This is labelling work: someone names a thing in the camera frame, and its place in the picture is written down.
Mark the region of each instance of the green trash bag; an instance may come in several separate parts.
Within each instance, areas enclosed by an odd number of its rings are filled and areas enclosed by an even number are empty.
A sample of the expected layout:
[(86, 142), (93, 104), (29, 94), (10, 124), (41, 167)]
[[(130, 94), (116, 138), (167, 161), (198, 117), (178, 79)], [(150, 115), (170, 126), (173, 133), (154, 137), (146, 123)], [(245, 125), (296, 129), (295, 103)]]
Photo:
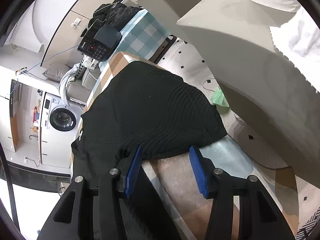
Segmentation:
[(229, 107), (229, 104), (220, 87), (218, 87), (218, 89), (213, 93), (212, 97), (210, 98), (210, 101), (214, 105)]

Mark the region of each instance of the faucet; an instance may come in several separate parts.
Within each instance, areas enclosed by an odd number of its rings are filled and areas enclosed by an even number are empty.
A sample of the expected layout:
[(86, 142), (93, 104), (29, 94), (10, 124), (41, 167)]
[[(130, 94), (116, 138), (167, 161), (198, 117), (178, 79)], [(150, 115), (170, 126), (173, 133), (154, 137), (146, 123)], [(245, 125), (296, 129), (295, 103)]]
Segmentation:
[(36, 136), (36, 135), (29, 135), (29, 139), (30, 139), (30, 140), (32, 140), (31, 137), (36, 137), (37, 140), (39, 140), (38, 136)]

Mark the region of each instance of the blue checkered tablecloth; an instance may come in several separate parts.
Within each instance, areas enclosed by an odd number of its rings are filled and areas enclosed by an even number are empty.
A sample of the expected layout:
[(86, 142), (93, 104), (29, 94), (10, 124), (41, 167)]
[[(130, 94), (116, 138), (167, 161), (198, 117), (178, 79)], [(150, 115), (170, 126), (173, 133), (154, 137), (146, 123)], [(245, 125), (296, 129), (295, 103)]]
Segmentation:
[(102, 71), (109, 59), (120, 51), (125, 51), (145, 59), (149, 59), (156, 52), (162, 42), (171, 33), (147, 11), (139, 11), (121, 30), (122, 39), (113, 54), (99, 63)]

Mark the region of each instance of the washing machine door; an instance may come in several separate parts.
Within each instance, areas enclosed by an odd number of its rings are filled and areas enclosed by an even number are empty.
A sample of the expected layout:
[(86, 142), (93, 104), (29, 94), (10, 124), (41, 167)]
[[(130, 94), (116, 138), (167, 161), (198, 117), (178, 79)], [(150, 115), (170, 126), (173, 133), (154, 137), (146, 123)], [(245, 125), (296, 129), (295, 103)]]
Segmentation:
[(66, 108), (57, 108), (50, 114), (50, 124), (58, 131), (67, 132), (76, 127), (76, 116)]

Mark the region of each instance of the washing machine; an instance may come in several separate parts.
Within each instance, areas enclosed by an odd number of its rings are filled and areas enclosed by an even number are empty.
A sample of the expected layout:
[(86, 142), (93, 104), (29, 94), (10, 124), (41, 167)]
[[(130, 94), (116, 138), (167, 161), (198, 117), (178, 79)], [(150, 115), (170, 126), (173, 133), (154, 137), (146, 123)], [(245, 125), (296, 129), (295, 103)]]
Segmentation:
[(41, 112), (42, 163), (69, 168), (71, 143), (82, 114), (81, 105), (65, 106), (59, 96), (45, 93)]

